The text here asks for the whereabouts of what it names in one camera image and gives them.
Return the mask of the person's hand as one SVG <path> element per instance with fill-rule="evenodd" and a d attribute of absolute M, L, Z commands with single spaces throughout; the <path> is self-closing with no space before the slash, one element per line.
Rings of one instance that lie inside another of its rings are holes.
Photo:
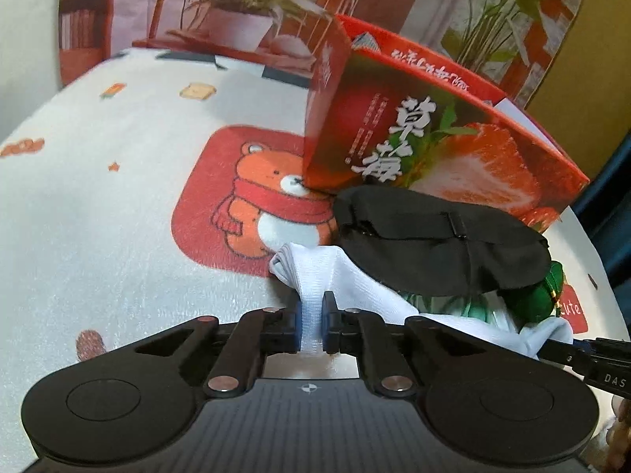
<path fill-rule="evenodd" d="M 607 460 L 605 460 L 604 472 L 620 472 L 625 465 L 625 460 L 630 454 L 630 401 L 629 399 L 614 396 L 612 409 L 616 421 L 607 431 Z"/>

